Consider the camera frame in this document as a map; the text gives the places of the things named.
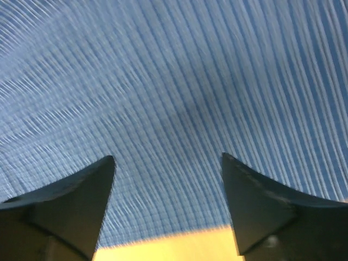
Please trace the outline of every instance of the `ribbed fabric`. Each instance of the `ribbed fabric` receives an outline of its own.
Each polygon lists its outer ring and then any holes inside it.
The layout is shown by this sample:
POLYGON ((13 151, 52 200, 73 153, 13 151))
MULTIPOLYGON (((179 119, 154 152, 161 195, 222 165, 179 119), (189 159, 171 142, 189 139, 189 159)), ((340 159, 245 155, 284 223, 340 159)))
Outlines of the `ribbed fabric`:
POLYGON ((342 200, 347 5, 0 2, 0 200, 112 154, 100 245, 224 225, 222 152, 342 200))

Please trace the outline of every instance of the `blue striped cloth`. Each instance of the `blue striped cloth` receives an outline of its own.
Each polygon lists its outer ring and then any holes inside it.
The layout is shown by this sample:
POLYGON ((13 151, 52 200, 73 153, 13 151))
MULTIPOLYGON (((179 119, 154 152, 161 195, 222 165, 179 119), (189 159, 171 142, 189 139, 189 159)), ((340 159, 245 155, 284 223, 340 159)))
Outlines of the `blue striped cloth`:
POLYGON ((1 1, 0 200, 111 154, 100 246, 219 226, 222 152, 342 200, 347 6, 1 1))

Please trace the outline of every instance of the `yellow surface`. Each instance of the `yellow surface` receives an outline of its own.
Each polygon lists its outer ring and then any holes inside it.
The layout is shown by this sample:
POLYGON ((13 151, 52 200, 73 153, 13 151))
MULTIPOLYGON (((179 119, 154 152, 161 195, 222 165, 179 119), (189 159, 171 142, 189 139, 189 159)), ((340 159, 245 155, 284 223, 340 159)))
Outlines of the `yellow surface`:
POLYGON ((93 261, 243 261, 230 226, 99 249, 93 261))

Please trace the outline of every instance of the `black plastic part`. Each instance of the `black plastic part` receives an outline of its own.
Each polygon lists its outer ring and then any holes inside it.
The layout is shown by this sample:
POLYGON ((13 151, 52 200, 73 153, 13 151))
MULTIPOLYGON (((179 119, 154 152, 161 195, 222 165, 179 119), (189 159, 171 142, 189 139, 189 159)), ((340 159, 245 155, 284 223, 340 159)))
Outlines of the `black plastic part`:
POLYGON ((348 260, 348 204, 294 190, 226 153, 222 178, 246 261, 348 260))
POLYGON ((92 260, 114 173, 107 156, 0 204, 0 260, 92 260))

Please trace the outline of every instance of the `blue cloth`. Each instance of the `blue cloth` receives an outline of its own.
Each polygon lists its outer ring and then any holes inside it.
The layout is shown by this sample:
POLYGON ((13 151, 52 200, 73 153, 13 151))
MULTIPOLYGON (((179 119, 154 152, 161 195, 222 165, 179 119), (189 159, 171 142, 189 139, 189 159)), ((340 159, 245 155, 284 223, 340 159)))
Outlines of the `blue cloth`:
POLYGON ((345 1, 12 0, 0 17, 0 200, 111 154, 108 246, 229 223, 222 152, 348 196, 345 1))

